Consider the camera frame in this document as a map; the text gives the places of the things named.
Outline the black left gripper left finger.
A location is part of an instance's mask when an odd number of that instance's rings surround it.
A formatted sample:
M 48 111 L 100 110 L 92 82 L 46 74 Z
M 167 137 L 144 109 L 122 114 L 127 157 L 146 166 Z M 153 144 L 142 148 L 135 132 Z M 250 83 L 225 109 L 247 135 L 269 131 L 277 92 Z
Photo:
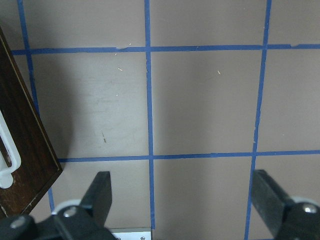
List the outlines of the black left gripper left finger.
M 98 226 L 106 223 L 112 205 L 112 185 L 109 171 L 99 171 L 80 201 L 80 207 L 94 219 Z

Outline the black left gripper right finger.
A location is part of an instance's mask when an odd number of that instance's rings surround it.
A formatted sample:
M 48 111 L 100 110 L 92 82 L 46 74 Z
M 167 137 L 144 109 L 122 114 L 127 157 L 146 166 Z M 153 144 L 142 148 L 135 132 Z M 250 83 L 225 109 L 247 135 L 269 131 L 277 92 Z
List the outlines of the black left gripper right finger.
M 250 195 L 255 210 L 275 238 L 293 207 L 292 198 L 263 169 L 254 170 Z

